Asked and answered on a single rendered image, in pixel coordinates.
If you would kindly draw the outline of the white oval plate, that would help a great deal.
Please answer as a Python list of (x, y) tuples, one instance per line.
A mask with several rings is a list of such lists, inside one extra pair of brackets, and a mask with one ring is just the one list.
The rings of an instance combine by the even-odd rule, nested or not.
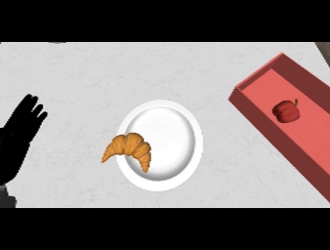
[(152, 147), (149, 172), (131, 156), (116, 163), (128, 181), (147, 191), (181, 186), (197, 169), (203, 154), (203, 133), (190, 110), (168, 100), (140, 104), (125, 116), (116, 134), (138, 133)]

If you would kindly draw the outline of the red cardboard box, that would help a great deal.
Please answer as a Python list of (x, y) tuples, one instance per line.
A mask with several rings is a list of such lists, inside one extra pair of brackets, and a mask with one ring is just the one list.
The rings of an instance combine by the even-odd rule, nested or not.
[[(299, 119), (273, 108), (292, 101)], [(330, 86), (284, 54), (234, 86), (230, 102), (330, 202)]]

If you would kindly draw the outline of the red bell pepper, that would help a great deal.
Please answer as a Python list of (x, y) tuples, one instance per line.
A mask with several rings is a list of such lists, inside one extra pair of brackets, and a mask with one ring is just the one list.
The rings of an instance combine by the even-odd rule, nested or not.
[(273, 108), (273, 114), (281, 123), (293, 122), (299, 119), (299, 109), (292, 101), (281, 101)]

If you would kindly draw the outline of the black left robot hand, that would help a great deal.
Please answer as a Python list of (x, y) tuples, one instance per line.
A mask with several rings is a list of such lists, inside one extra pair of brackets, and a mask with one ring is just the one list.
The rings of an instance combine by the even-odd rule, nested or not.
[(0, 128), (0, 185), (7, 184), (19, 174), (46, 117), (38, 97), (26, 95)]

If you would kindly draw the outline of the golden brown croissant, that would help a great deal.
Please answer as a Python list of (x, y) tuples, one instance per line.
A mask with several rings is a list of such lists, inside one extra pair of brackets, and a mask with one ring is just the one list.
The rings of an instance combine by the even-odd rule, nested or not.
[(143, 172), (149, 172), (152, 164), (152, 146), (138, 133), (118, 135), (112, 139), (105, 149), (100, 162), (105, 162), (115, 155), (134, 157), (140, 162)]

